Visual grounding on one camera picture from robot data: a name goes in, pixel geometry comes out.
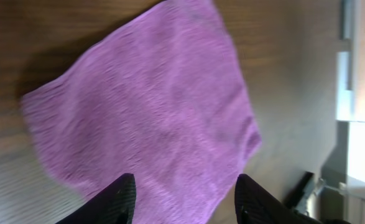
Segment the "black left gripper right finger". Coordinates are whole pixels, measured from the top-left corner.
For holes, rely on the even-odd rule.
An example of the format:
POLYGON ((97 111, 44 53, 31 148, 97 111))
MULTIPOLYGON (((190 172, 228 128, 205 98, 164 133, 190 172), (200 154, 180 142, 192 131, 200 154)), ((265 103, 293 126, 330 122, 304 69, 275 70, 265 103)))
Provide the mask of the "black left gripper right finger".
POLYGON ((234 205, 238 224, 321 224, 288 209, 246 174, 236 181, 234 205))

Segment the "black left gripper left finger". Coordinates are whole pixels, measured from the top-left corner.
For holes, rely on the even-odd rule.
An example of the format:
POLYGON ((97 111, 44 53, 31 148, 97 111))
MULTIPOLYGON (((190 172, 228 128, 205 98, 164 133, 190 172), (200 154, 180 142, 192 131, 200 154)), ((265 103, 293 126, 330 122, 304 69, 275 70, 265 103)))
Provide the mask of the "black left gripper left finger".
POLYGON ((131 224, 135 204, 135 178, 125 173, 57 224, 131 224))

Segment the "purple microfiber cloth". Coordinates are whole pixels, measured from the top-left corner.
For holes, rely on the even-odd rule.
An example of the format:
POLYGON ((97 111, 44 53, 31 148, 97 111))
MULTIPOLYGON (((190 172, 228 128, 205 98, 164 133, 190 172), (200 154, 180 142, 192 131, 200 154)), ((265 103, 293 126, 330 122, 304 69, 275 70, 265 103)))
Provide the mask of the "purple microfiber cloth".
POLYGON ((261 143, 211 1, 158 3, 21 108, 45 170, 84 197, 134 175, 134 223, 206 223, 261 143))

